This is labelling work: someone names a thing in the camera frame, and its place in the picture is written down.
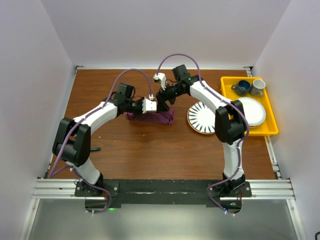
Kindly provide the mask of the purple cloth napkin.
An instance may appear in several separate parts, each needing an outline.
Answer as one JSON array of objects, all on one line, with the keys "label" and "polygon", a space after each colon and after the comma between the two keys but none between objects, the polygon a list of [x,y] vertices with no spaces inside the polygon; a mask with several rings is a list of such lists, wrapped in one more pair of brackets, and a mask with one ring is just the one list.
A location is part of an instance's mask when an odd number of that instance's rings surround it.
[{"label": "purple cloth napkin", "polygon": [[146,114],[134,115],[133,113],[126,113],[125,117],[129,121],[138,121],[154,124],[171,125],[174,123],[175,111],[170,109],[163,112],[150,112]]}]

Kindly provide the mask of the gold spoon green handle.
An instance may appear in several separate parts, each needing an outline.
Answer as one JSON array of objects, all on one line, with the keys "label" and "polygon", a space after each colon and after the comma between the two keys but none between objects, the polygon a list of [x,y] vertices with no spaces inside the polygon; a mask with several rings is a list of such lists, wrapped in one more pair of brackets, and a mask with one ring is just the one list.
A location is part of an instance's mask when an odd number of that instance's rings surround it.
[{"label": "gold spoon green handle", "polygon": [[98,152],[98,151],[100,151],[100,150],[101,150],[100,147],[94,147],[94,148],[91,148],[91,149],[90,149],[90,152]]}]

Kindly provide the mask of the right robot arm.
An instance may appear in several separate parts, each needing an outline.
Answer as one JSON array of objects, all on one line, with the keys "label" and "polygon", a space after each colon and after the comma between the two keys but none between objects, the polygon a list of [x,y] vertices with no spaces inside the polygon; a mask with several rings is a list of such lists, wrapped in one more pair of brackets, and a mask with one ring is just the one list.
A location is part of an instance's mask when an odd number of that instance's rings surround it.
[{"label": "right robot arm", "polygon": [[158,111],[168,111],[167,103],[174,104],[177,97],[187,94],[214,112],[215,135],[223,145],[224,170],[223,179],[210,185],[208,190],[219,188],[227,196],[235,196],[246,181],[242,166],[242,145],[249,135],[249,125],[243,104],[217,93],[203,80],[200,73],[192,76],[185,65],[175,67],[172,73],[175,79],[173,85],[169,85],[166,75],[159,71],[153,76],[154,82],[161,85],[161,90],[156,94]]}]

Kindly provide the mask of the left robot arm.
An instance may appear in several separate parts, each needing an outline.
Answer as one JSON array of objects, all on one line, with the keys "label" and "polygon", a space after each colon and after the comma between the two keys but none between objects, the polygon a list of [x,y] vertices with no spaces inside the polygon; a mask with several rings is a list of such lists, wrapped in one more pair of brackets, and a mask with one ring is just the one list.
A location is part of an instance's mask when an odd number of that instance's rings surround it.
[{"label": "left robot arm", "polygon": [[49,174],[50,178],[57,174],[54,170],[59,160],[62,160],[84,181],[84,187],[90,195],[107,195],[103,174],[90,160],[91,135],[124,113],[140,116],[157,109],[152,94],[134,100],[134,91],[134,86],[121,83],[117,91],[112,91],[92,110],[75,118],[65,117],[59,122],[52,146],[56,161]]}]

